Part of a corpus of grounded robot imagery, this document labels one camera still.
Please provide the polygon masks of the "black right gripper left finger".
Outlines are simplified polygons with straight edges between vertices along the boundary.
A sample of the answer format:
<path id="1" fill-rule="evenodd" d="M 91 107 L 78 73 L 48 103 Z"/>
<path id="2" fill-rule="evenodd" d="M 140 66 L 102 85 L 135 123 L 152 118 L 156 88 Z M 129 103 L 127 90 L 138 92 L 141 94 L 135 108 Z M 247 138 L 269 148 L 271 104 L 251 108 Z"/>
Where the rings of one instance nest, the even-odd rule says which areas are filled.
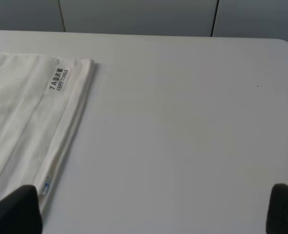
<path id="1" fill-rule="evenodd" d="M 41 234 L 42 231 L 35 186 L 20 186 L 0 200 L 0 234 Z"/>

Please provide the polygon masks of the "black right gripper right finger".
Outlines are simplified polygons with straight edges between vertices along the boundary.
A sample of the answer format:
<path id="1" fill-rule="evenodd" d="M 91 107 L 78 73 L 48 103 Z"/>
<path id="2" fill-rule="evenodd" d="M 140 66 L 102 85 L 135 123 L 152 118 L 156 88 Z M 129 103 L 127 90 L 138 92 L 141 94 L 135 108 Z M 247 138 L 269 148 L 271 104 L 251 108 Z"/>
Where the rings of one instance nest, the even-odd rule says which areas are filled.
<path id="1" fill-rule="evenodd" d="M 266 233 L 288 234 L 288 185 L 275 184 L 271 190 Z"/>

